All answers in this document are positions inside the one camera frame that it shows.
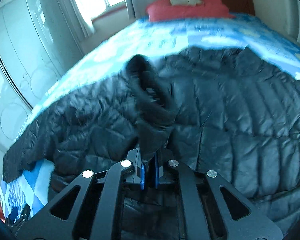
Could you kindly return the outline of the black quilted puffer jacket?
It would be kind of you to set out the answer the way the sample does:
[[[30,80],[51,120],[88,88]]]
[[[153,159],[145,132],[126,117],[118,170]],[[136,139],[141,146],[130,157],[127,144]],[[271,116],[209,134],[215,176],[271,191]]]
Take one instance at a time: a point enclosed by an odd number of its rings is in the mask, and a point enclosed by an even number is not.
[[[123,70],[61,97],[3,158],[6,183],[54,163],[49,197],[82,171],[105,171],[140,145],[166,146],[197,172],[213,169],[283,234],[300,219],[300,80],[250,49],[190,47],[141,55]]]

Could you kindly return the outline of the blue patterned bed cover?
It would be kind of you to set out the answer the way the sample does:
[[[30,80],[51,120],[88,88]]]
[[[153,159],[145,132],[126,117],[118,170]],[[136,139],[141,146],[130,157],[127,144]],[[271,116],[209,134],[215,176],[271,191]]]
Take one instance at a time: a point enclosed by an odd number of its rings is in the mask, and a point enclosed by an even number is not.
[[[250,49],[263,61],[300,80],[300,47],[270,30],[256,17],[237,14],[235,18],[166,22],[150,22],[143,18],[103,42],[68,70],[34,107],[16,141],[27,126],[54,102],[73,90],[123,70],[134,56],[141,55],[150,64],[155,64],[163,57],[190,47]],[[49,184],[54,168],[53,162],[41,159],[34,169],[25,170],[10,183],[2,177],[0,204],[4,216],[8,216],[14,207],[22,210],[25,204],[29,204],[32,215],[42,209],[53,198],[49,197]]]

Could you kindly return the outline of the frosted glass wardrobe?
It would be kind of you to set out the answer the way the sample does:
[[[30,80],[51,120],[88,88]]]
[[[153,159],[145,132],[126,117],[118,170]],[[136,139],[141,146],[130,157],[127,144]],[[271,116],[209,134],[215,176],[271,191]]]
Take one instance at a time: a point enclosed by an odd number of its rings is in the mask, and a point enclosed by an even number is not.
[[[63,0],[0,3],[0,181],[2,159],[33,107],[83,56]]]

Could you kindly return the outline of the white left window curtain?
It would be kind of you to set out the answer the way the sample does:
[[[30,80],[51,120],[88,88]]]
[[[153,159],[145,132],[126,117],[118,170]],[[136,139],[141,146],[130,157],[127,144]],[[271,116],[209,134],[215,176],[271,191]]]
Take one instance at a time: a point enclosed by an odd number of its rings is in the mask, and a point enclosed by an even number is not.
[[[91,18],[79,9],[76,0],[60,0],[60,3],[65,10],[66,19],[71,25],[74,36],[79,42],[95,33]]]

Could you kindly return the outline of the red pillow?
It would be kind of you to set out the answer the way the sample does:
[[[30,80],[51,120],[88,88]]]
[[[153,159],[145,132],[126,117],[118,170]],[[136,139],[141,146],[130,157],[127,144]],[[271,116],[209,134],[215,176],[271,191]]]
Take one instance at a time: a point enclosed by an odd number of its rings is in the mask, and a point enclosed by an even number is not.
[[[148,5],[146,13],[150,22],[182,18],[235,18],[222,0],[202,0],[202,4],[171,5],[170,0],[156,0]]]

